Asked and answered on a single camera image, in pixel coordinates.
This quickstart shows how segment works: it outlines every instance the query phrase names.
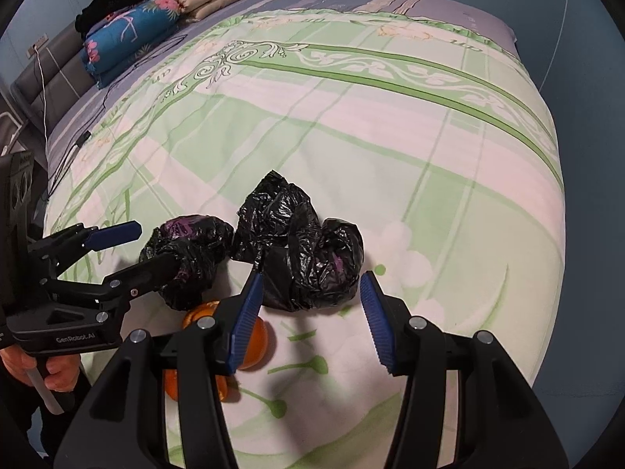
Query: bed headboard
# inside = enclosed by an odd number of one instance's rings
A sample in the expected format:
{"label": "bed headboard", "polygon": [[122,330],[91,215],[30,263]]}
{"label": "bed headboard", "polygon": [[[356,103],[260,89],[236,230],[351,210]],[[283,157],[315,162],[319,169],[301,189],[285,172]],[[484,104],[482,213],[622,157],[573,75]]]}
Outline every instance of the bed headboard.
{"label": "bed headboard", "polygon": [[[81,48],[82,39],[72,21],[39,52],[46,86],[48,135],[65,113],[95,84],[80,61]],[[43,90],[36,57],[11,84],[11,95],[24,115],[43,132]]]}

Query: white cable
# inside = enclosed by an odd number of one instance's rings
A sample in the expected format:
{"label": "white cable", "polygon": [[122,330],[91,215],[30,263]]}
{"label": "white cable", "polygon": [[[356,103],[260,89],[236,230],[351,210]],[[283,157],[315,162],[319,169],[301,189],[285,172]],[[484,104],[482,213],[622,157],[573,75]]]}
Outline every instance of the white cable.
{"label": "white cable", "polygon": [[48,159],[48,127],[46,125],[46,83],[43,80],[43,69],[41,68],[41,59],[39,58],[39,48],[34,46],[35,54],[37,55],[37,63],[39,64],[39,72],[41,73],[41,93],[43,95],[43,136],[46,139],[45,153],[46,159]]}

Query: human hand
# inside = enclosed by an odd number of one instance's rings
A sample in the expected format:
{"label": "human hand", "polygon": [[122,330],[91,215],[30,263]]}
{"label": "human hand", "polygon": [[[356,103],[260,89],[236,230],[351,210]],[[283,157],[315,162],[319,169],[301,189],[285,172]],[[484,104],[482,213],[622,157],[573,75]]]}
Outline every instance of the human hand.
{"label": "human hand", "polygon": [[[32,382],[26,370],[37,366],[37,360],[28,356],[18,345],[0,349],[0,358],[9,374],[21,383],[32,387]],[[74,390],[80,373],[80,355],[52,356],[46,362],[50,375],[44,379],[46,388],[51,391],[65,393]]]}

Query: pink flower print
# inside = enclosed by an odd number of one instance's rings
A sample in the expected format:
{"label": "pink flower print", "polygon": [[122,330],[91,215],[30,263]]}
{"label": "pink flower print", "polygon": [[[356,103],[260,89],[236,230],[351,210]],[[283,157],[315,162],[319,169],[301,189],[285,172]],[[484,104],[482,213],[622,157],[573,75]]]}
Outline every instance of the pink flower print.
{"label": "pink flower print", "polygon": [[91,63],[99,62],[100,55],[98,54],[98,50],[96,49],[96,47],[98,46],[98,42],[95,42],[94,40],[90,40],[89,42],[86,43],[86,45],[87,45],[87,55],[89,56],[89,61]]}
{"label": "pink flower print", "polygon": [[176,13],[179,11],[179,5],[176,0],[154,0],[154,3],[161,10],[169,10]]}

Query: black cable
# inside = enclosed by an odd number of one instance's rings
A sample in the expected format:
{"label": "black cable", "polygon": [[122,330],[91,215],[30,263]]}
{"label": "black cable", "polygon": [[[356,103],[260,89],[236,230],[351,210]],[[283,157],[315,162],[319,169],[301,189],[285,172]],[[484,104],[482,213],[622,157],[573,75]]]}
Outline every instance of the black cable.
{"label": "black cable", "polygon": [[184,39],[187,38],[187,36],[188,34],[182,34],[180,36],[171,37],[170,39],[164,40],[151,53],[139,59],[135,64],[132,65],[132,68],[127,69],[122,75],[120,75],[117,79],[115,79],[115,81],[109,84],[109,86],[107,87],[106,93],[104,94],[104,98],[102,99],[100,107],[98,108],[96,113],[92,117],[90,117],[89,120],[83,123],[80,126],[80,128],[74,133],[74,136],[72,137],[72,139],[70,139],[70,143],[68,143],[68,145],[66,146],[63,152],[62,159],[59,165],[54,169],[54,172],[51,175],[49,175],[49,178],[52,180],[52,182],[48,188],[48,191],[44,192],[43,194],[42,199],[44,202],[49,201],[51,195],[55,193],[60,183],[65,179],[65,177],[67,176],[67,173],[70,171],[70,167],[73,163],[73,159],[69,162],[68,162],[68,159],[71,157],[71,154],[73,153],[74,148],[75,147],[78,147],[79,149],[82,148],[84,143],[91,137],[91,132],[86,131],[85,129],[95,124],[96,121],[99,120],[99,118],[102,116],[102,114],[104,114],[104,112],[106,111],[106,101],[111,93],[111,90],[116,88],[126,77],[132,74],[137,68],[142,67],[147,62],[152,61],[158,58],[159,56],[163,55],[164,53],[167,53],[173,48],[176,48],[177,46],[179,46],[184,41]]}

